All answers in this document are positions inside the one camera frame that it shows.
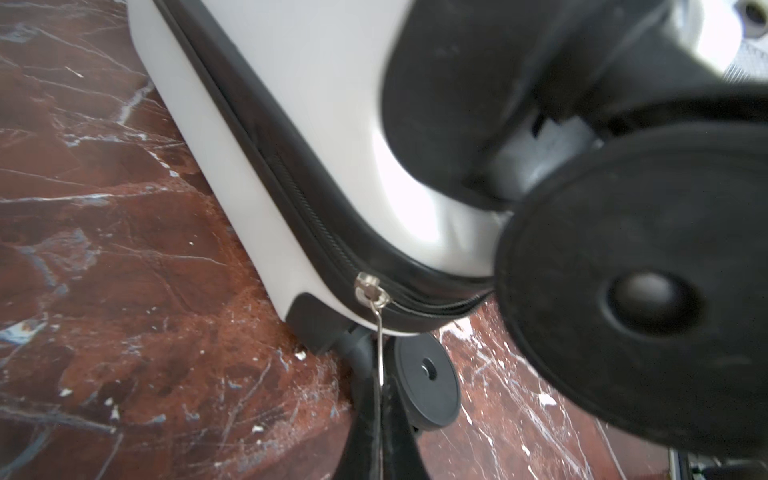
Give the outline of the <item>white hard-shell suitcase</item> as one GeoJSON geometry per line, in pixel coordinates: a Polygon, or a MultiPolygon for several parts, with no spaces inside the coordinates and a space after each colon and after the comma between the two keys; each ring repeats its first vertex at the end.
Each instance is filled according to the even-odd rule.
{"type": "Polygon", "coordinates": [[[679,450],[767,456],[763,1],[131,1],[281,320],[458,412],[429,332],[494,297],[534,371],[679,450]]]}

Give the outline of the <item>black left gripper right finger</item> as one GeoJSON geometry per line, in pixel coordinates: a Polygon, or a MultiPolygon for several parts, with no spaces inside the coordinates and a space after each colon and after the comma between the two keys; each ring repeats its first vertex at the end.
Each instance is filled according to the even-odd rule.
{"type": "Polygon", "coordinates": [[[391,378],[382,389],[382,470],[386,480],[429,479],[398,386],[391,378]]]}

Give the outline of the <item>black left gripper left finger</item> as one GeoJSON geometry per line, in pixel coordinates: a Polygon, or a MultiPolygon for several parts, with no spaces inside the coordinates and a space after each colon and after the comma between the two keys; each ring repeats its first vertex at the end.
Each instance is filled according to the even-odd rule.
{"type": "Polygon", "coordinates": [[[333,480],[380,478],[380,384],[370,377],[360,384],[360,403],[333,480]]]}

